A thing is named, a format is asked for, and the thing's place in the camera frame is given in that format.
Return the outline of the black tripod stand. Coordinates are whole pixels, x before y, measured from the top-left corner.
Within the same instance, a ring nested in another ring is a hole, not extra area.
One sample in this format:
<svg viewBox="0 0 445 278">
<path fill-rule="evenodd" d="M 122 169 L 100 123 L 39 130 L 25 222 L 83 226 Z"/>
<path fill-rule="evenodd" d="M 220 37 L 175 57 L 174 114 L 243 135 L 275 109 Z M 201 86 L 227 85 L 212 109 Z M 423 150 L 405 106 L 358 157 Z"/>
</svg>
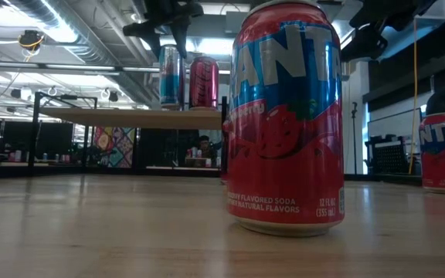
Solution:
<svg viewBox="0 0 445 278">
<path fill-rule="evenodd" d="M 357 168 L 357 148 L 356 148 L 356 124 L 355 124 L 355 120 L 356 120 L 356 114 L 358 112 L 358 103 L 357 102 L 352 102 L 353 104 L 353 109 L 352 109 L 352 138 L 353 138 L 353 165 L 354 165 L 354 175 L 358 174 L 358 168 Z"/>
</svg>

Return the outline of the colourful patterned panel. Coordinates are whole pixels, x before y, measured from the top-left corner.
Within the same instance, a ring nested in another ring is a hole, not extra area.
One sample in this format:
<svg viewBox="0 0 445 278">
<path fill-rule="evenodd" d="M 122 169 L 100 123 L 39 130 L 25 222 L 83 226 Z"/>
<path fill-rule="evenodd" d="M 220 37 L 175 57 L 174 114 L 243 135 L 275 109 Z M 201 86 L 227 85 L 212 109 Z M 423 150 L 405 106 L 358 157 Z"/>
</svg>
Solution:
<svg viewBox="0 0 445 278">
<path fill-rule="evenodd" d="M 99 151 L 99 166 L 130 168 L 133 161 L 135 129 L 132 127 L 97 127 L 93 145 Z"/>
</svg>

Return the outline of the pink-red slim soda can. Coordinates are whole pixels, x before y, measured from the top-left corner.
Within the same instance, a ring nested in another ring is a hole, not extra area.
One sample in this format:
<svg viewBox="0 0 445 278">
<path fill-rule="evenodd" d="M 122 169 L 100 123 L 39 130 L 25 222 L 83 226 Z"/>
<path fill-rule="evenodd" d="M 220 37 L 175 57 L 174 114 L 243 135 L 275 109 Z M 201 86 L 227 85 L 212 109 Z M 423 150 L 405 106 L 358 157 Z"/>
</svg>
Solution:
<svg viewBox="0 0 445 278">
<path fill-rule="evenodd" d="M 197 56 L 189 70 L 189 109 L 216 110 L 219 99 L 219 67 L 209 56 Z"/>
</svg>

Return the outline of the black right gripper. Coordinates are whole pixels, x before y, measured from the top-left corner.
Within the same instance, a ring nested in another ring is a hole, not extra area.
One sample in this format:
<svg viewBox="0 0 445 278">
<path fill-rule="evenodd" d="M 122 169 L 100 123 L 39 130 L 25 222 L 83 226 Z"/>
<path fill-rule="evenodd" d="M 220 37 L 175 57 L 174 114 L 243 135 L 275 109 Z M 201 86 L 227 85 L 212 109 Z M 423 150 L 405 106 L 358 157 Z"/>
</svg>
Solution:
<svg viewBox="0 0 445 278">
<path fill-rule="evenodd" d="M 378 59 L 386 50 L 388 41 L 372 25 L 356 29 L 350 43 L 341 49 L 341 61 Z"/>
</svg>

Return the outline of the blue silver slim can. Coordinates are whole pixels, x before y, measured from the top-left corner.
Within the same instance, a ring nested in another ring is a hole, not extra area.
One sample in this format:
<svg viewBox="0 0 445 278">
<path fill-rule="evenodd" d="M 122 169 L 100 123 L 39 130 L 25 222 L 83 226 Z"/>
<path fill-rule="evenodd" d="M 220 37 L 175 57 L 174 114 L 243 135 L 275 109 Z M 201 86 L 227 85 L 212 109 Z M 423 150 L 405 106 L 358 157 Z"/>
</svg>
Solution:
<svg viewBox="0 0 445 278">
<path fill-rule="evenodd" d="M 176 45 L 164 45 L 159 56 L 159 94 L 163 109 L 182 110 L 185 99 L 185 61 Z"/>
</svg>

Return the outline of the black monitor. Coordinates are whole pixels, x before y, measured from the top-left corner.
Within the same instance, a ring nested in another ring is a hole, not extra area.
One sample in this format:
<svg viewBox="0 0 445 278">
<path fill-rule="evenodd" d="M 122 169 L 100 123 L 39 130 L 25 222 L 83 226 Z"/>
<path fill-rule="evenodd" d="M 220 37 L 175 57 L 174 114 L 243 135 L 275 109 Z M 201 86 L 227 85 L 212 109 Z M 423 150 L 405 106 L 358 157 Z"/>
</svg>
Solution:
<svg viewBox="0 0 445 278">
<path fill-rule="evenodd" d="M 30 151 L 32 122 L 6 122 L 3 133 L 3 144 L 12 151 Z M 73 125 L 65 123 L 38 124 L 36 135 L 36 152 L 38 159 L 47 154 L 48 159 L 54 159 L 59 154 L 67 154 L 72 148 Z"/>
</svg>

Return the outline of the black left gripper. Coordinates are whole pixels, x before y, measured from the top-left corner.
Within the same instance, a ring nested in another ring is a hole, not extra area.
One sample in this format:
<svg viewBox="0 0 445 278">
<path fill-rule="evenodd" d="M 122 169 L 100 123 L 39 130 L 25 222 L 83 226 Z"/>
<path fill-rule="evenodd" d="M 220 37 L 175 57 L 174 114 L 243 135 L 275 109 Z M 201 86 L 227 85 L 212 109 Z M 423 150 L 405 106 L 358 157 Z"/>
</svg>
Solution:
<svg viewBox="0 0 445 278">
<path fill-rule="evenodd" d="M 189 17 L 204 15 L 203 7 L 197 0 L 144 0 L 146 18 L 159 21 L 173 21 L 170 24 L 176 48 L 183 59 L 187 57 L 186 38 L 190 25 Z M 161 52 L 160 35 L 150 22 L 131 23 L 123 27 L 125 36 L 144 40 L 158 59 Z"/>
</svg>

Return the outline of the wooden shelf board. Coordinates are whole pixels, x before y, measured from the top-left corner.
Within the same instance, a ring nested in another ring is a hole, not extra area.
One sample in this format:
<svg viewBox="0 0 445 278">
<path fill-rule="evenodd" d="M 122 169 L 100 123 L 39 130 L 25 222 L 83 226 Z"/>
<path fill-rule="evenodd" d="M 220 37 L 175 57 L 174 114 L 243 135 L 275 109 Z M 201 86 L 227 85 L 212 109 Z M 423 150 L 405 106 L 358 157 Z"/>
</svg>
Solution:
<svg viewBox="0 0 445 278">
<path fill-rule="evenodd" d="M 41 114 L 95 127 L 138 127 L 166 130 L 221 130 L 222 113 L 211 110 L 107 110 L 44 107 Z"/>
</svg>

